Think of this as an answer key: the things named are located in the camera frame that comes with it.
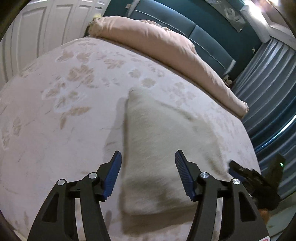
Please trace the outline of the right hand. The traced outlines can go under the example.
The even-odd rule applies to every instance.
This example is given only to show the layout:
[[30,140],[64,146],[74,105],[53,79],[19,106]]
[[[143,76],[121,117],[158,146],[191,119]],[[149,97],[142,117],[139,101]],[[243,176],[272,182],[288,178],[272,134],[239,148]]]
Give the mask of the right hand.
[[259,214],[262,217],[264,224],[266,225],[270,220],[270,202],[267,199],[258,199],[255,197],[252,197],[252,200],[254,201]]

